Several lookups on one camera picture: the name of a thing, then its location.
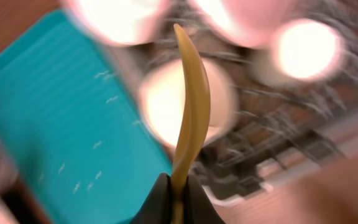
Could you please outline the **pink bowl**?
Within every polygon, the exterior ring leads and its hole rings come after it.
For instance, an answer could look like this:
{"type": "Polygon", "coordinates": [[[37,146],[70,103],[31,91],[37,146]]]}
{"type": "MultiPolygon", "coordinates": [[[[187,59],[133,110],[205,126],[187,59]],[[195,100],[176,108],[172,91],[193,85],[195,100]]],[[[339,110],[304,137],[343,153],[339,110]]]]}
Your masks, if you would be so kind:
{"type": "Polygon", "coordinates": [[[172,0],[61,0],[69,20],[82,33],[117,47],[156,39],[172,0]]]}

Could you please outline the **white bowl with rice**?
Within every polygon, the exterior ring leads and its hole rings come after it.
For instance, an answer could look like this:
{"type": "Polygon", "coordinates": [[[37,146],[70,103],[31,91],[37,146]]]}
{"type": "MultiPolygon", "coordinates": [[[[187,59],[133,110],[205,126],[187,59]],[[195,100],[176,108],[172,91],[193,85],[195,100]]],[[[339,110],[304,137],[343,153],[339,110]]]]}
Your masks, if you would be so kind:
{"type": "MultiPolygon", "coordinates": [[[[234,83],[218,63],[203,59],[211,95],[211,116],[204,144],[223,137],[237,123],[239,97],[234,83]]],[[[180,59],[151,70],[139,88],[139,109],[149,132],[176,148],[185,106],[185,81],[180,59]]]]}

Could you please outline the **small white cup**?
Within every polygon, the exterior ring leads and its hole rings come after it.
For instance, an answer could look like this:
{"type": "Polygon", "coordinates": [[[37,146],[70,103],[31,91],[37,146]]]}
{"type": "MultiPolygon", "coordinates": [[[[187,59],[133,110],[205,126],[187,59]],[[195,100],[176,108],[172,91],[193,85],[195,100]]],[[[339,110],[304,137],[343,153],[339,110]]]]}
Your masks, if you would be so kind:
{"type": "Polygon", "coordinates": [[[346,61],[346,40],[335,28],[312,19],[295,19],[273,35],[269,48],[252,57],[250,75],[271,86],[327,80],[346,61]]]}

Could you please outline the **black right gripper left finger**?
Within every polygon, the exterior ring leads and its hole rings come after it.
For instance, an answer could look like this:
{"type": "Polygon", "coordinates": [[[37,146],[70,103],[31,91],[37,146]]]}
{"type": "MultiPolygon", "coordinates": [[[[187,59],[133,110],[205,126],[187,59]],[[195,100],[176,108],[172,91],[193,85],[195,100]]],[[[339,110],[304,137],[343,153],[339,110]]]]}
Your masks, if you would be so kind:
{"type": "Polygon", "coordinates": [[[130,224],[171,224],[172,188],[170,176],[161,173],[130,224]]]}

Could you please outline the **yellow plastic spoon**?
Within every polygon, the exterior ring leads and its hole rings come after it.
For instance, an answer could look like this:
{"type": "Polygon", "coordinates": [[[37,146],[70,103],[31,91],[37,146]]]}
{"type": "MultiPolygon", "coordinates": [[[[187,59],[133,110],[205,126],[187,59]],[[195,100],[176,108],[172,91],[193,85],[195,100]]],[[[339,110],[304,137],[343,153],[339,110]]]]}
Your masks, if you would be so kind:
{"type": "Polygon", "coordinates": [[[179,24],[173,28],[185,79],[185,106],[171,176],[172,223],[181,224],[184,222],[183,191],[188,171],[206,139],[211,101],[206,70],[194,43],[179,24]]]}

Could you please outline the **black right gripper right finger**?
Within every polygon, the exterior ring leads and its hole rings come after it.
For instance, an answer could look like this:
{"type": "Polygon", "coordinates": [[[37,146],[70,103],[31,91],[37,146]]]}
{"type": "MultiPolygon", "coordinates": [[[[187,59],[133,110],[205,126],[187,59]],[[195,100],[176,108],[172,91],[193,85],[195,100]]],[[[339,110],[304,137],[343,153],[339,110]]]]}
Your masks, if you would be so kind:
{"type": "Polygon", "coordinates": [[[183,205],[184,224],[225,224],[193,174],[187,178],[183,205]]]}

